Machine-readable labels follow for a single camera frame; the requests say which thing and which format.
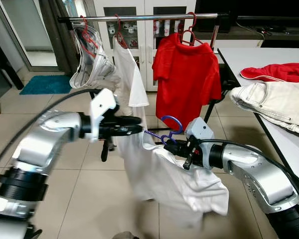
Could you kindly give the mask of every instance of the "white stripe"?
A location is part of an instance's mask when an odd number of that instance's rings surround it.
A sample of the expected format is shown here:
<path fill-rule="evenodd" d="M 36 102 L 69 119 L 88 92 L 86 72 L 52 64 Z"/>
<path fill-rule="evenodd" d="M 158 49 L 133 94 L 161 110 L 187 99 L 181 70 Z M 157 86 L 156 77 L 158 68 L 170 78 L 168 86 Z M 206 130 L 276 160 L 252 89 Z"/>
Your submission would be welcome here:
<path fill-rule="evenodd" d="M 256 77 L 254 77 L 254 78 L 248 78 L 248 77 L 245 77 L 245 76 L 243 76 L 243 75 L 241 74 L 241 72 L 240 72 L 240 75 L 241 75 L 241 77 L 243 77 L 243 78 L 245 78 L 245 79 L 247 79 L 247 80 L 252 80 L 252 79 L 259 78 L 259 77 L 265 77 L 265 78 L 268 78 L 268 79 L 272 79 L 272 80 L 274 80 L 274 81 L 285 82 L 285 81 L 282 80 L 282 79 L 275 78 L 275 77 L 272 77 L 272 76 L 266 76 L 266 75 L 260 75 L 260 76 L 256 76 Z"/>

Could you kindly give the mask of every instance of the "blue rug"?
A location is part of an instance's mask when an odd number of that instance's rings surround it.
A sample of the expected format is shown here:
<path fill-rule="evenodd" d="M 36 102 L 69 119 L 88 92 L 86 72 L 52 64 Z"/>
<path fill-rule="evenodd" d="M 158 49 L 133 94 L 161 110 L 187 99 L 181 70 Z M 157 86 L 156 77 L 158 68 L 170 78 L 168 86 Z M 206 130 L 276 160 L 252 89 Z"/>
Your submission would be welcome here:
<path fill-rule="evenodd" d="M 67 94 L 71 90 L 68 76 L 34 76 L 20 95 Z"/>

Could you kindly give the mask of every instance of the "red t-shirt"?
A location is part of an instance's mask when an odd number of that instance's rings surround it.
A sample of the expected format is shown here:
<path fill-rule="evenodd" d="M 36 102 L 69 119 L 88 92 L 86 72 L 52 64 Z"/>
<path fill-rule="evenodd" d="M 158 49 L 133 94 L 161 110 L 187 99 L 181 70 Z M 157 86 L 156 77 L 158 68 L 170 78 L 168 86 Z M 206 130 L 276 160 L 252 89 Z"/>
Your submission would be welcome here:
<path fill-rule="evenodd" d="M 156 116 L 177 118 L 185 129 L 201 107 L 211 99 L 221 99 L 221 84 L 217 57 L 207 43 L 188 46 L 178 34 L 164 38 L 153 63 L 154 80 L 158 81 Z M 171 120 L 164 121 L 177 129 Z"/>
<path fill-rule="evenodd" d="M 299 63 L 249 67 L 242 70 L 240 75 L 248 80 L 299 82 Z"/>

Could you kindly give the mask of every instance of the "white t-shirt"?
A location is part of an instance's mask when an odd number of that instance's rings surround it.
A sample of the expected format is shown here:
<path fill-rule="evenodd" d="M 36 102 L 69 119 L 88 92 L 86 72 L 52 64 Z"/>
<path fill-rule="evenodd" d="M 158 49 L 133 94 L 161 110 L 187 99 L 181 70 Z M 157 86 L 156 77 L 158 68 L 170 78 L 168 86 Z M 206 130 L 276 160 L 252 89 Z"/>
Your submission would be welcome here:
<path fill-rule="evenodd" d="M 136 197 L 166 205 L 177 224 L 196 226 L 205 212 L 227 214 L 228 189 L 210 170 L 183 169 L 184 159 L 155 145 L 144 132 L 121 137 L 117 146 Z"/>
<path fill-rule="evenodd" d="M 122 78 L 118 94 L 122 112 L 140 117 L 147 129 L 144 106 L 149 102 L 140 71 L 129 49 L 124 49 L 116 38 L 113 49 Z M 184 160 L 177 160 L 163 146 L 155 145 L 144 132 L 116 137 L 115 142 L 134 194 L 140 200 L 155 199 L 166 205 L 171 218 L 183 226 L 200 222 L 205 212 L 227 214 L 228 190 L 211 171 L 195 165 L 184 170 Z"/>
<path fill-rule="evenodd" d="M 129 49 L 124 49 L 113 37 L 114 62 L 121 77 L 118 96 L 120 110 L 124 115 L 132 115 L 131 107 L 148 106 L 149 100 L 144 89 L 140 70 Z"/>

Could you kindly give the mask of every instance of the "white jacket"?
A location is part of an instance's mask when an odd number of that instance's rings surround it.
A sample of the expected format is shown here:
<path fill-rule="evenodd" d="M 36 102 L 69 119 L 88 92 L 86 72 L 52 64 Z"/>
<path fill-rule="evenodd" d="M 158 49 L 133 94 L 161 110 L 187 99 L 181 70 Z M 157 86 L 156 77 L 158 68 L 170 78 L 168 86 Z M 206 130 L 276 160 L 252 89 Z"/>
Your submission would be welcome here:
<path fill-rule="evenodd" d="M 299 83 L 254 83 L 234 88 L 230 98 L 239 107 L 299 133 Z"/>
<path fill-rule="evenodd" d="M 76 73 L 70 79 L 70 85 L 74 89 L 108 88 L 115 91 L 118 88 L 120 77 L 117 69 L 105 54 L 99 33 L 92 27 L 87 26 L 87 31 L 92 40 L 98 45 L 96 48 L 83 37 L 84 25 L 73 26 L 76 43 L 80 49 L 80 64 Z"/>

